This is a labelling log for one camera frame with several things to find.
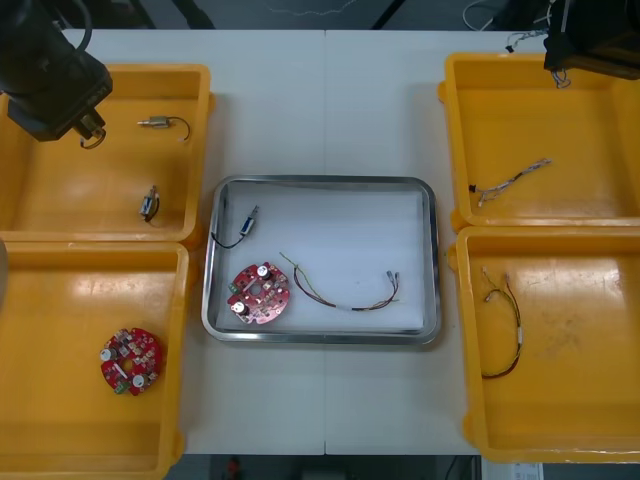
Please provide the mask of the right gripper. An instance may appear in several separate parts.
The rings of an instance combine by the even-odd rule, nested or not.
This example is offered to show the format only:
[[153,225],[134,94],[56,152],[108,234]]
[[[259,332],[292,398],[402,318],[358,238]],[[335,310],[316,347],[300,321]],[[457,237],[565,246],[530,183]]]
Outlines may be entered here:
[[639,29],[630,25],[603,27],[579,24],[562,29],[554,24],[544,40],[544,69],[579,69],[622,78],[639,79]]

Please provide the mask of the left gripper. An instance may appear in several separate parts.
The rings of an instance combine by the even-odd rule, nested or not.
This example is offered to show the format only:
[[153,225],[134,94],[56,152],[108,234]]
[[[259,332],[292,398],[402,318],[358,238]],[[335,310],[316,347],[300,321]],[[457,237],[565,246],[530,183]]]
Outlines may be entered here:
[[86,52],[73,52],[54,62],[7,63],[7,114],[40,142],[57,141],[75,130],[83,141],[106,138],[106,122],[97,105],[113,90],[104,64]]

